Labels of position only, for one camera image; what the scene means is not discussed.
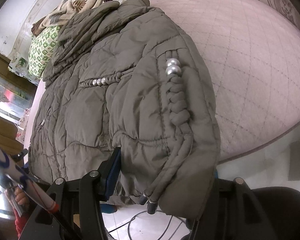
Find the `silver bolt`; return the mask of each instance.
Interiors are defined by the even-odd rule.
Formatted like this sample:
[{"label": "silver bolt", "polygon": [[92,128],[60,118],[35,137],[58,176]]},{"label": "silver bolt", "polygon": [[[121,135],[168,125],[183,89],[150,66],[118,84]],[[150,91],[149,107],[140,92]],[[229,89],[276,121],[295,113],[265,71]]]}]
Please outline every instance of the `silver bolt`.
[{"label": "silver bolt", "polygon": [[90,175],[90,177],[96,177],[96,176],[99,175],[99,171],[91,171],[91,172],[89,173],[89,175]]},{"label": "silver bolt", "polygon": [[242,178],[237,177],[235,178],[235,182],[241,185],[244,183],[244,180]]},{"label": "silver bolt", "polygon": [[57,179],[56,179],[56,184],[57,184],[57,185],[60,185],[60,184],[63,183],[63,181],[64,181],[63,178],[57,178]]}]

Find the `green patterned pillow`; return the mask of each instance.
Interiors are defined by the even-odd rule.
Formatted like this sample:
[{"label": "green patterned pillow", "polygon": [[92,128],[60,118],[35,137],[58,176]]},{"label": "green patterned pillow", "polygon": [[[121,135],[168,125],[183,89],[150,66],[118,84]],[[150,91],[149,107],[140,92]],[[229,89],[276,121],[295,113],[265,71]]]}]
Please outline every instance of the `green patterned pillow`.
[{"label": "green patterned pillow", "polygon": [[41,78],[57,44],[60,26],[46,27],[32,39],[29,49],[29,72]]}]

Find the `floor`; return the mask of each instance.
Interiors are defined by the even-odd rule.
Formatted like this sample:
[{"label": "floor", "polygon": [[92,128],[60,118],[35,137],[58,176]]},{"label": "floor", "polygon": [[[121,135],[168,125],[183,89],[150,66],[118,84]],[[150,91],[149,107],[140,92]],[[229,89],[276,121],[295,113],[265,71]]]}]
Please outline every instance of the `floor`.
[{"label": "floor", "polygon": [[[300,125],[281,139],[253,154],[219,165],[217,167],[219,177],[228,180],[241,177],[250,188],[285,186],[300,191],[300,180],[288,181],[289,145],[298,140],[300,140]],[[146,210],[146,205],[133,205],[121,208],[114,214],[104,214],[105,226],[108,231],[111,231],[144,210]],[[131,223],[131,238],[133,240],[156,240],[165,230],[169,219],[170,216],[158,212],[154,215],[141,214]],[[179,223],[179,220],[173,218],[162,240],[169,240]],[[127,227],[128,225],[112,232],[111,235],[116,240],[129,240]],[[182,224],[171,240],[180,240],[188,233],[188,229]]]}]

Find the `gray puffer jacket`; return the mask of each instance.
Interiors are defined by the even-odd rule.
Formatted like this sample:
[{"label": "gray puffer jacket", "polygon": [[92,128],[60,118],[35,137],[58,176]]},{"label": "gray puffer jacket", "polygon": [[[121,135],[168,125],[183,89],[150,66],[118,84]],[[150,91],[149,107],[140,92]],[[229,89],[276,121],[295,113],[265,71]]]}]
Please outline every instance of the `gray puffer jacket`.
[{"label": "gray puffer jacket", "polygon": [[[162,211],[200,217],[219,129],[208,69],[191,38],[149,0],[110,1],[60,31],[34,121],[30,169],[81,178],[121,147],[112,203],[145,193]],[[169,58],[181,73],[166,74]]]}]

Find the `red object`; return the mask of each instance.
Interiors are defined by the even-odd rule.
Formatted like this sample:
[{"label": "red object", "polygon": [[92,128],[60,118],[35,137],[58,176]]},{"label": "red object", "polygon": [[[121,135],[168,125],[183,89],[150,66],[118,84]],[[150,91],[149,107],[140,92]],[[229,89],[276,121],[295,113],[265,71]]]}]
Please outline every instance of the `red object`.
[{"label": "red object", "polygon": [[18,215],[18,212],[13,209],[14,211],[14,214],[16,216],[16,221],[15,221],[15,224],[16,224],[16,230],[17,230],[17,233],[18,233],[18,238],[20,237],[21,233],[22,233],[22,230],[23,228],[25,227],[30,215],[29,213],[25,213],[22,217],[19,217]]}]

